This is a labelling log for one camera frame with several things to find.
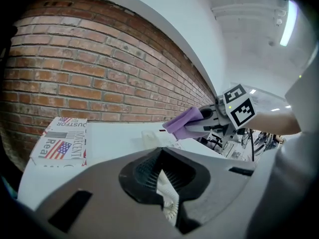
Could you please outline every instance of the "cardboard box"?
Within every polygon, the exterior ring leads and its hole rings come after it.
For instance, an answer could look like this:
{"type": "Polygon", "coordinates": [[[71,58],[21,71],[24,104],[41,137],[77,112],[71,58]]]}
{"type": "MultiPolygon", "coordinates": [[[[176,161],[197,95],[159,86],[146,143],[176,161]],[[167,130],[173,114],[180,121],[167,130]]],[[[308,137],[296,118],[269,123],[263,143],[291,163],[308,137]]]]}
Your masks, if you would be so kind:
{"type": "Polygon", "coordinates": [[[43,132],[30,158],[36,165],[86,164],[87,119],[56,117],[43,132]]]}

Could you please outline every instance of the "ceiling light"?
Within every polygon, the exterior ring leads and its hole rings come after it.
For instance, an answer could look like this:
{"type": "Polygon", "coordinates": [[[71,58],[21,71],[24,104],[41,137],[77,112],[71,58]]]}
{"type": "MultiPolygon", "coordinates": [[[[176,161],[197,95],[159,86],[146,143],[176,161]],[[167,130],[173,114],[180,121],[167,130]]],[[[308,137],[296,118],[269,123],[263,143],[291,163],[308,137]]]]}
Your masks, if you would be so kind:
{"type": "Polygon", "coordinates": [[[293,33],[296,19],[297,19],[297,5],[293,1],[288,1],[288,16],[286,21],[285,30],[283,33],[283,37],[281,38],[280,45],[287,46],[289,39],[291,37],[291,34],[293,33]]]}

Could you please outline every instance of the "purple sponge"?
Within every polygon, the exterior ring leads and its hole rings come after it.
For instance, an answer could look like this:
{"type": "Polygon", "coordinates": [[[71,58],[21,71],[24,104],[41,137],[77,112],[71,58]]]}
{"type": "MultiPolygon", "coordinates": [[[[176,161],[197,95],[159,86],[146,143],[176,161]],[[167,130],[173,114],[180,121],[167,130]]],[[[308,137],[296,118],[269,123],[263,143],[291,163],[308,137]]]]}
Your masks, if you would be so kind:
{"type": "Polygon", "coordinates": [[[203,115],[200,113],[199,109],[196,107],[191,107],[186,111],[182,112],[177,117],[167,121],[163,124],[163,127],[167,132],[172,133],[177,140],[187,139],[187,138],[197,138],[207,135],[207,132],[191,132],[185,128],[185,124],[193,121],[200,120],[203,115]]]}

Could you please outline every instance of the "brick wall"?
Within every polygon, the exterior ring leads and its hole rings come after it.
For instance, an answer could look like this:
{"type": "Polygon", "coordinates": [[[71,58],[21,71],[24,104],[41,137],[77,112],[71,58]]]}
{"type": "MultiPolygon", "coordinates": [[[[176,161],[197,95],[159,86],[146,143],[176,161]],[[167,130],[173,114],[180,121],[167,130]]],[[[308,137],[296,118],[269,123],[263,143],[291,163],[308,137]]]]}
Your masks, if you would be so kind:
{"type": "Polygon", "coordinates": [[[165,121],[213,100],[167,36],[107,1],[36,0],[15,24],[0,116],[21,169],[55,116],[165,121]]]}

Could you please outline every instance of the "white cable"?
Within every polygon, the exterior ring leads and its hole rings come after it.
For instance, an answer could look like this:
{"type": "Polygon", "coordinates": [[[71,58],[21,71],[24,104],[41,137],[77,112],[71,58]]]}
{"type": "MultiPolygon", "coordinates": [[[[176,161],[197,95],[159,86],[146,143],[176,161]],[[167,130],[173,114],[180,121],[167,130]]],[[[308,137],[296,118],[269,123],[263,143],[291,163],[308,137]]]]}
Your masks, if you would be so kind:
{"type": "Polygon", "coordinates": [[[178,213],[179,195],[162,170],[159,174],[157,193],[163,196],[163,213],[167,220],[175,226],[178,213]]]}

